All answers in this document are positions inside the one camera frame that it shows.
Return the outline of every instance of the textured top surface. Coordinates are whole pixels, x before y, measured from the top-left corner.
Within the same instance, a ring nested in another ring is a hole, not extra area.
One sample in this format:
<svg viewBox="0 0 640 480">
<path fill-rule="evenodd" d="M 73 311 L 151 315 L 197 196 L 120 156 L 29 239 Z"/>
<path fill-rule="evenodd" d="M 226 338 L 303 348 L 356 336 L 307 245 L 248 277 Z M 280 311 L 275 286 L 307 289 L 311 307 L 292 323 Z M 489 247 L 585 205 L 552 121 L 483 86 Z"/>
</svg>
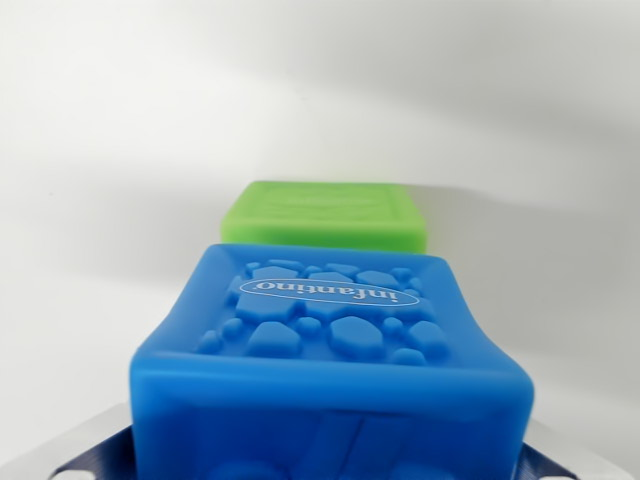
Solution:
<svg viewBox="0 0 640 480">
<path fill-rule="evenodd" d="M 204 374 L 219 362 L 268 368 L 266 359 L 303 370 L 384 364 L 408 378 L 520 372 L 477 327 L 443 260 L 309 247 L 209 248 L 138 356 L 163 352 L 203 362 Z"/>
<path fill-rule="evenodd" d="M 398 185 L 255 182 L 222 222 L 225 242 L 422 253 L 424 219 Z"/>
</svg>

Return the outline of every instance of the white wall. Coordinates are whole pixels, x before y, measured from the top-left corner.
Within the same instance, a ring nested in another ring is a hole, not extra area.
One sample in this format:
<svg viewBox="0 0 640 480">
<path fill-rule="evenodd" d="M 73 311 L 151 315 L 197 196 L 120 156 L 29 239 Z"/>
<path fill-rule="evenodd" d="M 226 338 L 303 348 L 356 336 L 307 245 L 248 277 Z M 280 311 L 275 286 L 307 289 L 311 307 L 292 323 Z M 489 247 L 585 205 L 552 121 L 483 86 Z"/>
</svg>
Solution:
<svg viewBox="0 0 640 480">
<path fill-rule="evenodd" d="M 640 475 L 640 5 L 0 0 L 0 463 L 127 396 L 254 179 L 413 185 L 430 252 Z"/>
</svg>

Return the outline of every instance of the silver metal base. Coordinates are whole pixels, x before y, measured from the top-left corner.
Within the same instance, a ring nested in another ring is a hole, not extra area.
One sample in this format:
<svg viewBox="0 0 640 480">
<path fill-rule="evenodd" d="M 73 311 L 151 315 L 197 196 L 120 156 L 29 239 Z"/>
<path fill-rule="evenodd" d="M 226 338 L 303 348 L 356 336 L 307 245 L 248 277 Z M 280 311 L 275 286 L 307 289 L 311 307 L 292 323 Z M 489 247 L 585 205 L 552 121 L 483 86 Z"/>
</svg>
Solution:
<svg viewBox="0 0 640 480">
<path fill-rule="evenodd" d="M 129 406 L 116 405 L 0 467 L 0 480 L 135 480 L 130 425 Z M 541 479 L 633 480 L 633 477 L 532 420 L 515 480 Z"/>
</svg>

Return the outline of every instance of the green toy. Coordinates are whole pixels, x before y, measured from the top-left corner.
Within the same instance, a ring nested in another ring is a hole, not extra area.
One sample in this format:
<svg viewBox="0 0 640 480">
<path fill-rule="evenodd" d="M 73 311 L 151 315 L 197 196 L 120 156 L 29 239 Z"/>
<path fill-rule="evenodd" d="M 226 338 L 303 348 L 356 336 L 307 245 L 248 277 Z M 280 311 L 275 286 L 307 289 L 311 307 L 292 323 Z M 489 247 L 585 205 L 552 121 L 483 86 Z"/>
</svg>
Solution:
<svg viewBox="0 0 640 480">
<path fill-rule="evenodd" d="M 425 222 L 407 191 L 376 183 L 254 182 L 222 221 L 225 243 L 424 253 Z"/>
</svg>

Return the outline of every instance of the round bump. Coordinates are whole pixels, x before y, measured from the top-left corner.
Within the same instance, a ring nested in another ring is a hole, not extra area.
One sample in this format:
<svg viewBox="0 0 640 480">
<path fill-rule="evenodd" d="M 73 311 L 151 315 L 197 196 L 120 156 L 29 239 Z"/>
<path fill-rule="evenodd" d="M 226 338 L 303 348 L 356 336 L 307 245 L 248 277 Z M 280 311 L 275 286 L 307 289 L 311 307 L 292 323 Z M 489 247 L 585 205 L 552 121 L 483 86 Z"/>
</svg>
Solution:
<svg viewBox="0 0 640 480">
<path fill-rule="evenodd" d="M 395 317 L 385 318 L 382 322 L 382 333 L 388 337 L 398 337 L 402 332 L 402 322 Z"/>
<path fill-rule="evenodd" d="M 447 353 L 444 332 L 435 323 L 416 323 L 407 332 L 406 340 L 409 346 L 420 350 L 427 358 L 437 358 Z"/>
<path fill-rule="evenodd" d="M 303 337 L 311 338 L 320 333 L 322 324 L 320 320 L 313 317 L 300 317 L 296 322 L 296 330 Z"/>
<path fill-rule="evenodd" d="M 413 276 L 413 272 L 409 268 L 398 267 L 391 270 L 391 275 L 396 277 L 399 282 L 406 283 Z"/>
<path fill-rule="evenodd" d="M 302 276 L 304 278 L 309 278 L 309 275 L 311 275 L 312 273 L 320 273 L 321 271 L 322 271 L 322 269 L 320 267 L 317 267 L 315 265 L 309 265 L 302 272 Z"/>
<path fill-rule="evenodd" d="M 393 275 L 389 275 L 388 273 L 384 272 L 376 272 L 374 270 L 359 273 L 358 275 L 356 275 L 356 281 L 358 283 L 375 285 L 377 287 L 392 289 L 400 288 L 400 284 L 398 284 L 398 281 L 393 277 Z"/>
<path fill-rule="evenodd" d="M 218 353 L 221 348 L 222 339 L 218 335 L 218 332 L 215 330 L 208 330 L 202 338 L 200 338 L 197 351 L 198 353 L 213 355 Z"/>
<path fill-rule="evenodd" d="M 330 325 L 331 348 L 356 360 L 384 355 L 382 333 L 372 323 L 359 317 L 340 318 Z"/>
<path fill-rule="evenodd" d="M 397 363 L 398 365 L 420 366 L 427 364 L 422 352 L 412 348 L 399 348 L 393 352 L 389 360 L 391 363 Z"/>
<path fill-rule="evenodd" d="M 231 318 L 222 325 L 222 336 L 227 340 L 238 338 L 244 330 L 244 322 L 239 318 Z"/>
<path fill-rule="evenodd" d="M 253 272 L 256 268 L 260 268 L 260 262 L 250 262 L 245 265 L 245 270 L 249 275 L 251 275 L 251 272 Z"/>
<path fill-rule="evenodd" d="M 291 358 L 302 348 L 300 335 L 278 322 L 258 325 L 247 344 L 249 355 L 256 357 Z"/>
<path fill-rule="evenodd" d="M 351 280 L 349 277 L 345 277 L 344 275 L 342 275 L 341 273 L 338 273 L 338 272 L 312 273 L 311 275 L 309 275 L 309 278 L 312 278 L 313 280 L 326 280 L 326 281 L 331 281 L 331 282 L 353 283 L 353 280 Z"/>
</svg>

